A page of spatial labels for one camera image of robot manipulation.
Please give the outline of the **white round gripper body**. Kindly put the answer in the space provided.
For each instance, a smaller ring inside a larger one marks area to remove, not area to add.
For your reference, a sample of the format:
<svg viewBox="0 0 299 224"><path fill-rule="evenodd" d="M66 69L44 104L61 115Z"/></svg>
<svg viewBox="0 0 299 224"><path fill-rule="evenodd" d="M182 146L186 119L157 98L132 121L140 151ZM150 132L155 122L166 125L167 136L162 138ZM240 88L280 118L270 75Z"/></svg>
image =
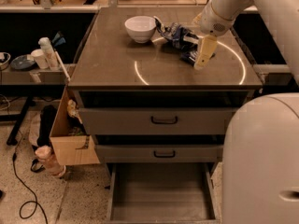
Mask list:
<svg viewBox="0 0 299 224"><path fill-rule="evenodd" d="M199 27L206 35L224 35L234 24L234 20L222 18L213 9L212 2L209 1L200 15Z"/></svg>

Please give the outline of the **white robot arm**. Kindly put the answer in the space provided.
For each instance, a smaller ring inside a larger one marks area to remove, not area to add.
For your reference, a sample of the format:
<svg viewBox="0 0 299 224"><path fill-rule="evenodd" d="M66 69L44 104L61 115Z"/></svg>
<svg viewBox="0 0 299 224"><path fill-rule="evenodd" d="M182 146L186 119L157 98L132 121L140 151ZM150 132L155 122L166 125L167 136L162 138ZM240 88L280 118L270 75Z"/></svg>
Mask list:
<svg viewBox="0 0 299 224"><path fill-rule="evenodd" d="M216 39L256 6L292 76L299 79L299 0L210 0L195 18L205 37L195 66ZM239 108L222 156L222 224L299 224L299 93L261 96Z"/></svg>

